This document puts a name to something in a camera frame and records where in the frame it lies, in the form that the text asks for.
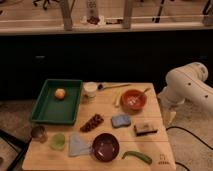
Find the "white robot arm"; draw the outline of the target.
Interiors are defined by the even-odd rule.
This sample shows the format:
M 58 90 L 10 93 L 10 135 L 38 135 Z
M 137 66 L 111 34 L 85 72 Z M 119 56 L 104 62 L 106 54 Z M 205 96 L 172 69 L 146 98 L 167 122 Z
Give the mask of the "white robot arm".
M 213 87 L 205 83 L 208 78 L 207 67 L 200 62 L 170 70 L 165 77 L 166 86 L 157 95 L 162 106 L 162 118 L 169 126 L 176 116 L 175 107 L 190 100 L 205 112 L 213 114 Z

